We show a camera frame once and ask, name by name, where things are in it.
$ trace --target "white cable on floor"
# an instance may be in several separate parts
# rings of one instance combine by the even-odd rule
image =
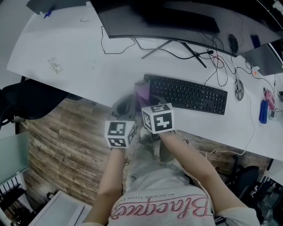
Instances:
[[[251,120],[252,120],[252,100],[251,100],[251,98],[249,97],[249,95],[248,95],[246,92],[245,92],[245,95],[247,95],[247,97],[249,98],[249,101],[250,101],[250,109],[249,109],[250,111],[249,111],[249,113],[250,113],[250,117],[251,117]],[[236,153],[236,152],[234,152],[234,151],[220,151],[220,150],[218,150],[218,149],[214,149],[212,152],[206,153],[206,154],[205,154],[205,158],[207,158],[207,154],[212,154],[212,153],[215,152],[215,151],[219,151],[219,152],[231,152],[231,153],[234,153],[234,154],[237,154],[237,155],[243,155],[243,154],[246,152],[246,149],[247,149],[249,143],[251,142],[253,136],[255,135],[256,128],[255,128],[255,125],[254,125],[254,123],[253,123],[253,120],[252,120],[252,126],[253,126],[252,136],[251,136],[251,138],[249,139],[249,142],[248,142],[248,144],[246,145],[246,147],[245,147],[243,153],[239,154],[239,153]]]

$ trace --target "monitor stand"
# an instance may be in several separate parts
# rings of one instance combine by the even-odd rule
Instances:
[[[168,40],[167,42],[163,43],[162,45],[158,46],[157,48],[151,50],[148,54],[144,55],[142,57],[142,59],[145,59],[146,57],[148,57],[149,55],[153,54],[154,52],[156,52],[157,50],[161,49],[162,47],[168,45],[169,43],[171,43],[172,40]],[[206,68],[206,65],[203,63],[203,61],[199,58],[199,54],[197,52],[194,52],[186,43],[184,42],[179,42],[181,43],[187,50],[189,50],[191,52],[191,54]]]

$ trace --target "white cube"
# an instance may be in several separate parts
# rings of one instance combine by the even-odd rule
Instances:
[[[142,118],[146,128],[153,134],[175,130],[172,104],[161,104],[142,108]]]
[[[105,121],[104,137],[110,147],[128,147],[134,135],[134,121]]]

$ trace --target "curved monitor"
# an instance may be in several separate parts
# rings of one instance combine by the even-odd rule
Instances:
[[[109,38],[158,38],[184,41],[215,49],[232,56],[241,55],[281,39],[267,21],[239,13],[219,1],[92,0]],[[256,0],[251,7],[265,8]],[[231,34],[238,48],[231,47]]]

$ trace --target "black keyboard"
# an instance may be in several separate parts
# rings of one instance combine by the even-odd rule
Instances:
[[[164,98],[173,107],[224,115],[227,92],[157,75],[145,75],[150,94]]]

